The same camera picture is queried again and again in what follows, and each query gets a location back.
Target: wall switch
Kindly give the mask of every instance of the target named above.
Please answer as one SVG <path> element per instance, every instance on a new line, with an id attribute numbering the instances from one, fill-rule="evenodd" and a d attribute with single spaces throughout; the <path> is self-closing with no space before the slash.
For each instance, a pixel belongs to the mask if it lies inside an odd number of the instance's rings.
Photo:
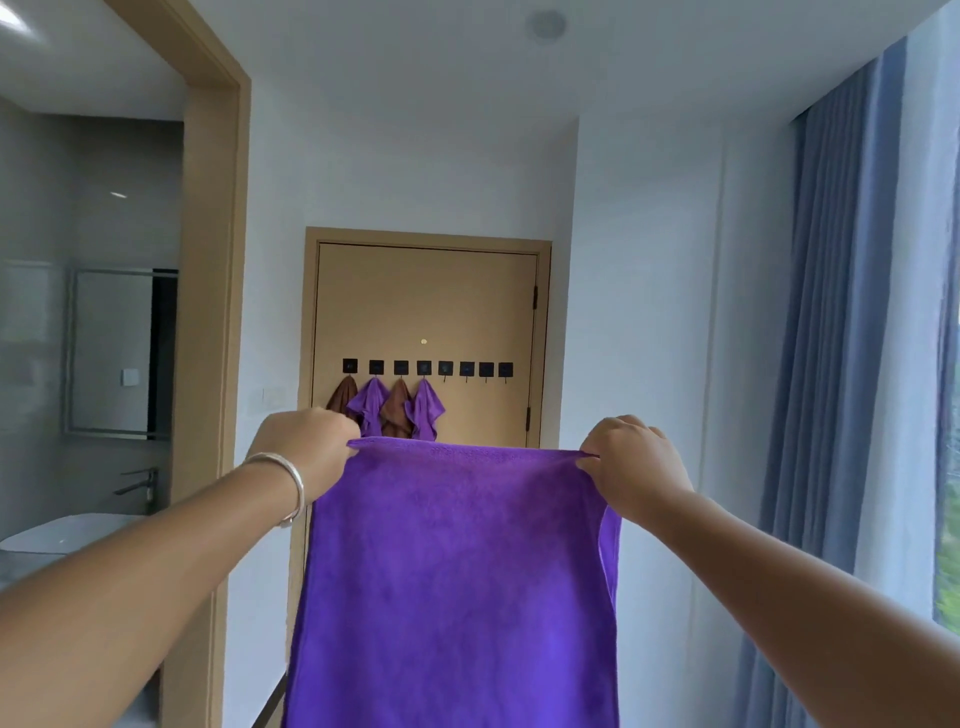
<path id="1" fill-rule="evenodd" d="M 263 406 L 270 412 L 287 409 L 287 388 L 266 387 L 263 390 Z"/>
<path id="2" fill-rule="evenodd" d="M 121 369 L 120 370 L 120 386 L 121 387 L 140 386 L 140 370 L 139 369 Z"/>

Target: hanging towel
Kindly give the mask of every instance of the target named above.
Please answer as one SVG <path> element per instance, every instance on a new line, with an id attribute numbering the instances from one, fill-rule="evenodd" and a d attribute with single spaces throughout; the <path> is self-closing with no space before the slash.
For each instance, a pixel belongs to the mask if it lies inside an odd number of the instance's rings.
<path id="1" fill-rule="evenodd" d="M 313 506 L 286 728 L 614 728 L 620 519 L 577 452 L 354 441 Z"/>
<path id="2" fill-rule="evenodd" d="M 380 436 L 380 408 L 386 400 L 387 388 L 374 377 L 360 387 L 357 396 L 347 403 L 347 412 L 358 418 L 363 437 Z"/>
<path id="3" fill-rule="evenodd" d="M 412 402 L 407 403 L 406 408 L 407 417 L 414 424 L 413 439 L 434 442 L 437 439 L 437 418 L 446 409 L 430 382 L 426 379 L 420 380 L 417 395 Z"/>
<path id="4" fill-rule="evenodd" d="M 326 408 L 334 412 L 339 412 L 342 415 L 348 415 L 347 405 L 350 400 L 356 396 L 356 380 L 352 376 L 347 375 L 343 378 L 343 381 L 337 385 L 337 388 L 333 390 L 333 395 L 330 397 L 330 401 L 326 403 Z"/>
<path id="5" fill-rule="evenodd" d="M 409 440 L 414 424 L 407 419 L 407 407 L 410 405 L 410 392 L 403 379 L 398 379 L 390 390 L 390 396 L 380 408 L 380 421 L 383 423 L 384 437 L 399 437 Z"/>

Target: mirror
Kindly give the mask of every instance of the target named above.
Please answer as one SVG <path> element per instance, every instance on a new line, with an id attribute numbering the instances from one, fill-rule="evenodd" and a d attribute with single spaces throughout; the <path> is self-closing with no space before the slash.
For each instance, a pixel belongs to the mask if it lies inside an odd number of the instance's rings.
<path id="1" fill-rule="evenodd" d="M 170 439 L 177 271 L 75 269 L 69 302 L 65 430 Z"/>

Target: ceiling light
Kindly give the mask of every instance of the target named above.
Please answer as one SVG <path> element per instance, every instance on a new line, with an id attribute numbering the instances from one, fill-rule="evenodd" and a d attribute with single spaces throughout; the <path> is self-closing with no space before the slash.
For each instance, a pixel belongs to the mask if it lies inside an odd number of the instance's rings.
<path id="1" fill-rule="evenodd" d="M 537 43 L 555 43 L 566 33 L 566 16 L 560 11 L 536 11 L 527 16 L 527 35 Z"/>
<path id="2" fill-rule="evenodd" d="M 33 34 L 30 30 L 30 26 L 23 22 L 23 18 L 13 12 L 2 2 L 0 2 L 0 25 L 4 25 L 10 28 L 12 31 L 17 31 L 25 36 L 30 36 Z"/>

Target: silver bangle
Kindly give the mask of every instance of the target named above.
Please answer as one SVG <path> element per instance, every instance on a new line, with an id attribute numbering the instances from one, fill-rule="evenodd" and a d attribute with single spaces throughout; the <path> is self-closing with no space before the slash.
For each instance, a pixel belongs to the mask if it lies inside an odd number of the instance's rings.
<path id="1" fill-rule="evenodd" d="M 272 463 L 277 463 L 283 470 L 290 474 L 290 477 L 294 479 L 294 483 L 297 485 L 297 509 L 277 524 L 281 528 L 287 528 L 294 522 L 297 516 L 303 513 L 303 509 L 306 508 L 306 493 L 303 491 L 303 478 L 300 477 L 300 471 L 297 470 L 297 466 L 283 457 L 283 455 L 277 455 L 275 452 L 257 452 L 244 460 L 243 465 L 254 463 L 258 460 L 269 460 Z"/>

